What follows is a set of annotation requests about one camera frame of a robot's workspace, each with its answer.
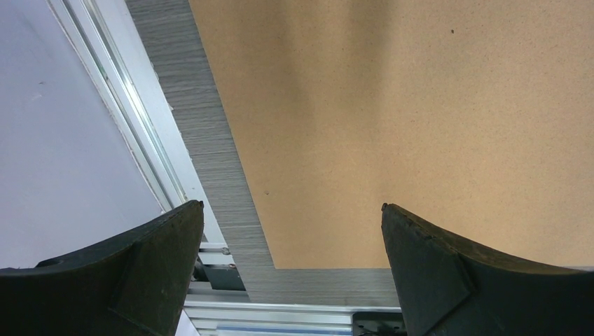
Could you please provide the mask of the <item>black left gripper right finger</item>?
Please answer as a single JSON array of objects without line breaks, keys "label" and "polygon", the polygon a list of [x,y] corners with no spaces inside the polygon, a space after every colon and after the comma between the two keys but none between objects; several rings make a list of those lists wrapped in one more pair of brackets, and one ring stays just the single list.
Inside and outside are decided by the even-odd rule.
[{"label": "black left gripper right finger", "polygon": [[592,335],[593,273],[519,258],[395,204],[382,235],[409,335]]}]

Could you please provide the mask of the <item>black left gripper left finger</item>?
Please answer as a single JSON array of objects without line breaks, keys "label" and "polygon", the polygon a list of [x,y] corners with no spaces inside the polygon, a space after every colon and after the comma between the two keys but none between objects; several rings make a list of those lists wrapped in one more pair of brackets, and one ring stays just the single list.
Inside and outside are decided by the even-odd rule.
[{"label": "black left gripper left finger", "polygon": [[1,271],[2,335],[174,335],[204,230],[191,200],[33,268]]}]

